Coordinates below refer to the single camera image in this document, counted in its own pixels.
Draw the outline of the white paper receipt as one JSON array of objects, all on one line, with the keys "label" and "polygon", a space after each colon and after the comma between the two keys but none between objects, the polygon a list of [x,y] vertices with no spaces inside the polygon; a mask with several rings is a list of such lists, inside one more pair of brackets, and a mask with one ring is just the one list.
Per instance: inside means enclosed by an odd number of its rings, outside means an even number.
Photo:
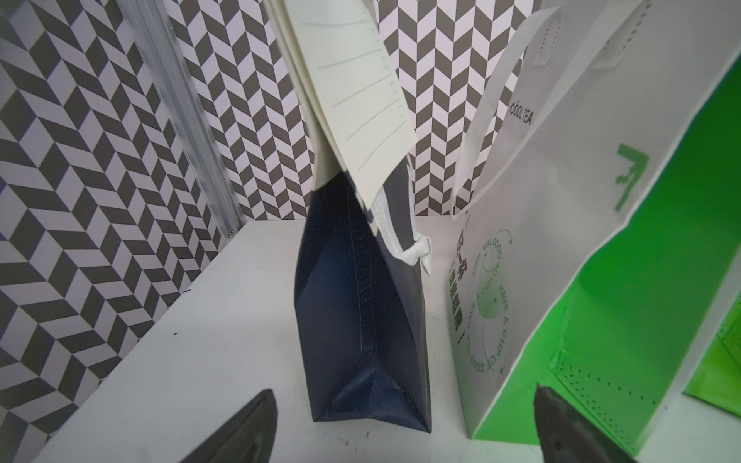
[{"label": "white paper receipt", "polygon": [[280,1],[300,78],[335,156],[370,206],[414,148],[399,77],[361,1]]}]

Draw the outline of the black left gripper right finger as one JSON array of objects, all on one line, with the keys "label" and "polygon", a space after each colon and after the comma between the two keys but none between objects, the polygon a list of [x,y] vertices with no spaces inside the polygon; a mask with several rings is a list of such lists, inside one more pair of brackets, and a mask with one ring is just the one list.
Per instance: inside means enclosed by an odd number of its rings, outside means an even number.
[{"label": "black left gripper right finger", "polygon": [[554,389],[536,387],[534,411],[545,463],[635,462]]}]

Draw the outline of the green white tea bag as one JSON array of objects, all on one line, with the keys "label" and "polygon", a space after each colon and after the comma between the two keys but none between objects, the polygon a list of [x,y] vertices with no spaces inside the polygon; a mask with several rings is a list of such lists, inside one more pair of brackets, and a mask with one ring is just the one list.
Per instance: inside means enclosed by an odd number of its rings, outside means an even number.
[{"label": "green white tea bag", "polygon": [[700,362],[685,395],[740,416],[740,297]]},{"label": "green white tea bag", "polygon": [[467,434],[538,443],[546,387],[638,455],[740,292],[740,5],[544,2],[486,83],[455,191],[513,71],[448,281]]}]

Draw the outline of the navy and cream tote bag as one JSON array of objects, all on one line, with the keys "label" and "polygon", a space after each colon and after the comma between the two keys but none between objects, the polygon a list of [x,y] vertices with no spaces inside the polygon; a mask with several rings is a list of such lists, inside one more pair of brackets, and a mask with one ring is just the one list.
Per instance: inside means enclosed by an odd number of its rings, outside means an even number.
[{"label": "navy and cream tote bag", "polygon": [[366,206],[312,108],[278,2],[264,7],[316,164],[293,297],[313,418],[373,419],[428,432],[422,277],[431,270],[431,241],[415,226],[410,152]]}]

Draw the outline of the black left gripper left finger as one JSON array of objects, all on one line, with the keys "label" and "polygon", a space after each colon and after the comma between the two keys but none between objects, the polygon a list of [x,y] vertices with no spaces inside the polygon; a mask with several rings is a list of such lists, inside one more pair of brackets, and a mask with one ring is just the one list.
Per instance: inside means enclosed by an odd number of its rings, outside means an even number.
[{"label": "black left gripper left finger", "polygon": [[261,391],[181,462],[260,462],[272,454],[278,408],[272,390]]}]

